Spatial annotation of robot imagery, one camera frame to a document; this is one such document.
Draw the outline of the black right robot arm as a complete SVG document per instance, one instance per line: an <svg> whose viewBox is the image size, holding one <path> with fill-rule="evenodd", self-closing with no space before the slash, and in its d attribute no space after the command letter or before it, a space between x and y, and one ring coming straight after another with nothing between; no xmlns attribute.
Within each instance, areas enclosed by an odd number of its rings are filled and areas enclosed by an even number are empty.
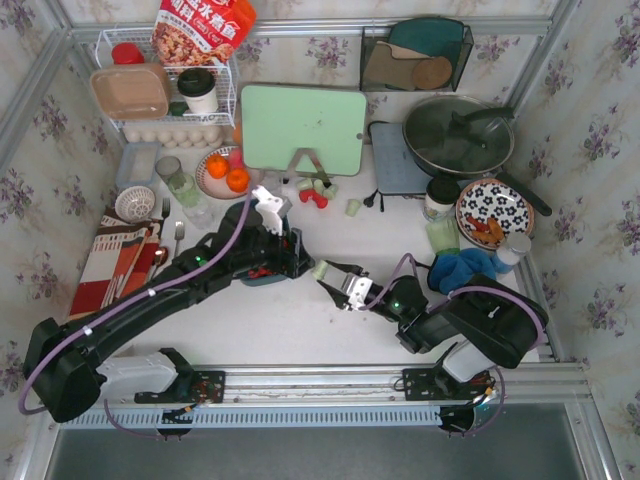
<svg viewBox="0 0 640 480"><path fill-rule="evenodd" d="M458 382L493 366L516 368L546 334L548 316L540 305L482 274L438 305L429 303L414 275L381 286L360 266L322 260L313 276L338 309L370 312L394 323L396 338L413 354L463 336L442 360Z"/></svg>

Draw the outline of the clear glass tumbler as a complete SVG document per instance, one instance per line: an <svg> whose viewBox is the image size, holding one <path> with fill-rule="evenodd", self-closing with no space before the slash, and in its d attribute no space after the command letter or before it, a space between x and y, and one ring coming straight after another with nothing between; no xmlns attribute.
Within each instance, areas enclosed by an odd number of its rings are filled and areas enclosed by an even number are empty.
<svg viewBox="0 0 640 480"><path fill-rule="evenodd" d="M214 226L214 210L206 199L200 199L194 206L183 207L183 213L199 230L211 230Z"/></svg>

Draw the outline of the teal plastic storage basket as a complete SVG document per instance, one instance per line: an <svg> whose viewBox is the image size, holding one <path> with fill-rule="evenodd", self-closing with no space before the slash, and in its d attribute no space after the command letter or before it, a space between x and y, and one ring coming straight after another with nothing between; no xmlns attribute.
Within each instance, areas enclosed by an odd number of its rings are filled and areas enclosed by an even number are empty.
<svg viewBox="0 0 640 480"><path fill-rule="evenodd" d="M248 270L240 275L238 279L248 287L259 287L285 281L287 277L266 267L258 267Z"/></svg>

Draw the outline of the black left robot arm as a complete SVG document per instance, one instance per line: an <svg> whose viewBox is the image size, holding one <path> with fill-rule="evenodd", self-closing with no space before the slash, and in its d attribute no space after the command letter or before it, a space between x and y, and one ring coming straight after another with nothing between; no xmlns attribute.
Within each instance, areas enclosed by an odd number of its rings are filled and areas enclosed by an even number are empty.
<svg viewBox="0 0 640 480"><path fill-rule="evenodd" d="M73 420L100 397L107 378L99 366L134 337L255 272L297 279L313 266L299 229L286 226L272 234L252 207L235 204L217 231L131 294L64 324L52 317L39 322L23 363L25 386L56 422Z"/></svg>

